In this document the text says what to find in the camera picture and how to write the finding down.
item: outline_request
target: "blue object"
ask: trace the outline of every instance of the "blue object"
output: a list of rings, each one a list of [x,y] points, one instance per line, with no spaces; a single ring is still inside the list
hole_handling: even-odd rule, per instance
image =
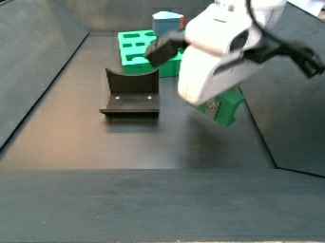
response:
[[[170,30],[180,29],[182,15],[169,11],[161,11],[153,15],[153,30],[158,37]]]

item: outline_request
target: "black bracket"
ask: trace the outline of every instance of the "black bracket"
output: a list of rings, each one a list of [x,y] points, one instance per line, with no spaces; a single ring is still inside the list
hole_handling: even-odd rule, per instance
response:
[[[106,115],[152,114],[160,116],[160,70],[139,75],[125,75],[107,71],[111,95],[106,109],[99,111]]]

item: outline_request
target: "green block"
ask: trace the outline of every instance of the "green block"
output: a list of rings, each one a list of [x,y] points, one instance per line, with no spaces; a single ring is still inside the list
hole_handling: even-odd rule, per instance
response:
[[[145,58],[149,45],[157,40],[154,30],[129,31],[118,33],[119,53],[126,74],[144,74],[156,68]],[[160,76],[174,77],[180,75],[184,50],[160,67]]]
[[[245,101],[242,94],[234,91],[234,89],[225,91],[220,96],[216,97],[220,101],[218,112],[216,115],[216,121],[224,125],[230,126],[237,118],[237,110],[241,103]]]

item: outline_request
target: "dark gray surface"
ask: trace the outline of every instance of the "dark gray surface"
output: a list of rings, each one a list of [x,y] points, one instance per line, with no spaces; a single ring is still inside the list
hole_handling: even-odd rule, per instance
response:
[[[0,7],[0,147],[54,81],[87,30],[55,0]]]
[[[325,61],[325,23],[288,5],[276,33],[304,41]],[[241,86],[276,163],[325,176],[325,76],[308,80],[275,59]]]
[[[153,28],[153,14],[169,10],[190,20],[213,0],[59,0],[93,32]]]
[[[0,242],[324,241],[324,201],[275,169],[7,171]]]
[[[91,35],[0,155],[4,169],[273,167],[246,107],[225,128],[161,79],[158,120],[109,122],[106,67],[121,71],[117,38]]]

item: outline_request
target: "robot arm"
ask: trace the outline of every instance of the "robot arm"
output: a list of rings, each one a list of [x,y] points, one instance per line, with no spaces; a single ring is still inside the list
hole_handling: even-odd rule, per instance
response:
[[[287,0],[216,0],[186,29],[169,32],[148,48],[153,66],[164,64],[180,47],[186,48],[178,91],[189,103],[200,105],[237,86],[276,55],[291,56],[308,77],[324,72],[308,47],[275,40],[265,31],[275,27],[285,4]]]

